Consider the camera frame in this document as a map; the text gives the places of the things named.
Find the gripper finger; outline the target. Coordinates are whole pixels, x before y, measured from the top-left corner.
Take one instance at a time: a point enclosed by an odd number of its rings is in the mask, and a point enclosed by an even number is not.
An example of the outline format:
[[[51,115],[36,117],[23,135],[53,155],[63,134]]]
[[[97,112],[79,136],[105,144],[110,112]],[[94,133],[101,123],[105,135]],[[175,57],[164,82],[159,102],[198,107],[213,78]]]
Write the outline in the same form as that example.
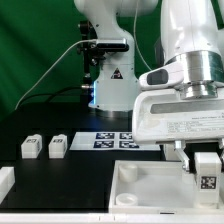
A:
[[[186,143],[184,140],[176,140],[174,143],[174,151],[183,164],[183,170],[190,172],[189,157],[185,153]]]
[[[220,159],[224,160],[224,139],[219,139],[219,149],[221,151]]]

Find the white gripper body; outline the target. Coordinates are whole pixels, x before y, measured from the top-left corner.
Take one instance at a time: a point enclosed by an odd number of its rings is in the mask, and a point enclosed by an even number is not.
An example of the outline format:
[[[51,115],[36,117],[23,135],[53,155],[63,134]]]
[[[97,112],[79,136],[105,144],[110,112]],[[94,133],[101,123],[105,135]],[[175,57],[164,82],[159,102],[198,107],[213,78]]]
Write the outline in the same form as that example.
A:
[[[217,98],[182,100],[175,89],[141,93],[135,101],[132,136],[138,144],[224,139],[224,88]]]

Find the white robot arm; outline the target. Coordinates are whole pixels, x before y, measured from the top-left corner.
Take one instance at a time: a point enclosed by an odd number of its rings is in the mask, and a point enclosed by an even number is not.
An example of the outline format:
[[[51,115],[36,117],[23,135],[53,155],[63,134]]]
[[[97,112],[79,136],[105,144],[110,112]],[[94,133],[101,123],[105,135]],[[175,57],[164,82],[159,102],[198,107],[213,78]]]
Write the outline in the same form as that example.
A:
[[[217,153],[188,156],[190,143],[224,140],[224,64],[211,0],[74,0],[96,33],[100,64],[90,108],[102,115],[127,114],[138,144],[171,143],[186,170],[220,170]],[[161,9],[163,63],[137,76],[134,37],[119,17]]]

